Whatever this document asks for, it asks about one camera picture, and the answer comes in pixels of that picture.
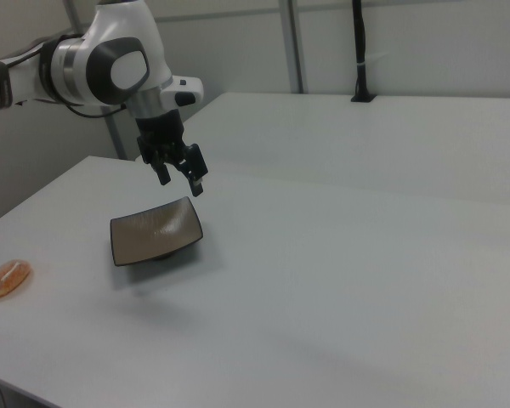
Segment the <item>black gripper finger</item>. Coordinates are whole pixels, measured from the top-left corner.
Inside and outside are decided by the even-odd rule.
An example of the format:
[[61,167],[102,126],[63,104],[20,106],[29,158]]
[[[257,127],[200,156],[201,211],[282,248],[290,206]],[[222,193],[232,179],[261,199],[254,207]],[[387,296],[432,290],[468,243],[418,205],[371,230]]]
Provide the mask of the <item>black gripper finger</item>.
[[152,167],[161,185],[168,184],[171,177],[159,146],[152,144],[144,135],[138,136],[137,142],[142,161]]
[[187,178],[191,194],[194,197],[201,195],[202,179],[208,169],[198,144],[185,145],[180,149],[177,169]]

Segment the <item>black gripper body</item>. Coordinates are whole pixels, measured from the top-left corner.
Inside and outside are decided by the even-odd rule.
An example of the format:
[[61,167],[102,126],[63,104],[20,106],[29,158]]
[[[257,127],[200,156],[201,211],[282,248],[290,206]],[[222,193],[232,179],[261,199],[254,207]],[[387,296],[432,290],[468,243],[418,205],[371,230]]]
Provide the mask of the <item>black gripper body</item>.
[[157,156],[164,161],[187,159],[184,124],[178,110],[157,117],[138,118],[136,124],[140,132],[137,142],[144,161],[153,161]]

